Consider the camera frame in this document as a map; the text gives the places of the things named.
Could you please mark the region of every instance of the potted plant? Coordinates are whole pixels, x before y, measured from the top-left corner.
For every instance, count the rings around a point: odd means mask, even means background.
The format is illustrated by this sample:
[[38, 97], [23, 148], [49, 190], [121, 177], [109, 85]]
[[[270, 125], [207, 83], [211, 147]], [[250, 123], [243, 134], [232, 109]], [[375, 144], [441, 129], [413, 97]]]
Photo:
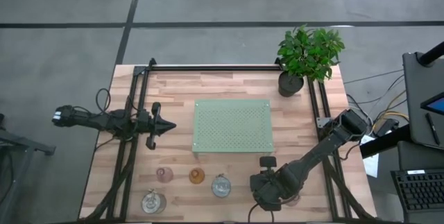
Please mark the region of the potted plant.
[[323, 82], [332, 77], [332, 65], [345, 48], [338, 31], [324, 28], [306, 30], [305, 26], [285, 32], [277, 54], [284, 68], [279, 76], [279, 93], [292, 96], [304, 86], [304, 76]]

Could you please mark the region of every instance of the black keyboard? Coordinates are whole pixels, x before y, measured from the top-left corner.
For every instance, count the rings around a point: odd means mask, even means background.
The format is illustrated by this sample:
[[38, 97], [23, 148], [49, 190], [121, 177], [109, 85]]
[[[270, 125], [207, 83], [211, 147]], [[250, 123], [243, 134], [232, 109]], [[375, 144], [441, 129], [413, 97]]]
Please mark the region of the black keyboard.
[[444, 169], [391, 171], [406, 212], [444, 211]]

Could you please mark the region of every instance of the concrete floor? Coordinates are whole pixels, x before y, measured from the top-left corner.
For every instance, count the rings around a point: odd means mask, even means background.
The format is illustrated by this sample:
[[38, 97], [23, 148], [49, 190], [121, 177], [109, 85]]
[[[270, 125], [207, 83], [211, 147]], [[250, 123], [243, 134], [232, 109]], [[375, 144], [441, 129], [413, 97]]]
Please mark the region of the concrete floor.
[[[135, 22], [157, 21], [432, 21], [444, 19], [443, 0], [139, 0]], [[125, 22], [131, 0], [0, 0], [1, 23]], [[427, 51], [444, 40], [443, 26], [337, 28], [347, 93], [357, 101], [381, 96], [402, 74], [401, 55]], [[124, 64], [271, 63], [287, 28], [132, 29]], [[73, 221], [78, 214], [97, 131], [57, 128], [59, 105], [95, 109], [109, 87], [123, 33], [115, 29], [0, 28], [0, 112], [11, 132], [57, 146], [35, 156], [12, 223]], [[400, 83], [371, 111], [376, 114], [404, 89]], [[396, 110], [407, 113], [405, 104]], [[381, 154], [378, 179], [369, 178], [377, 213], [402, 218]]]

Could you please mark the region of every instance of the computer monitor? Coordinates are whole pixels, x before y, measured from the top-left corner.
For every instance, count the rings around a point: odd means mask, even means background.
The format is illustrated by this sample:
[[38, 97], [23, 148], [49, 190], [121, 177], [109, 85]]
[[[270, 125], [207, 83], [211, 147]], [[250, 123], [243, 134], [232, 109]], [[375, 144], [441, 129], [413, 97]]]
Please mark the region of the computer monitor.
[[421, 103], [421, 108], [444, 115], [444, 92]]

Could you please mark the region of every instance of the green perforated board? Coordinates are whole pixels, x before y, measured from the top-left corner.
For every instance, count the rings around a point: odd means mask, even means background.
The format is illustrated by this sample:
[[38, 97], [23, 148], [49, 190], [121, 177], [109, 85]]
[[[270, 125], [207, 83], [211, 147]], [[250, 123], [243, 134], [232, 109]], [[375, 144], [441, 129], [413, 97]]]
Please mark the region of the green perforated board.
[[193, 152], [273, 152], [270, 101], [196, 100]]

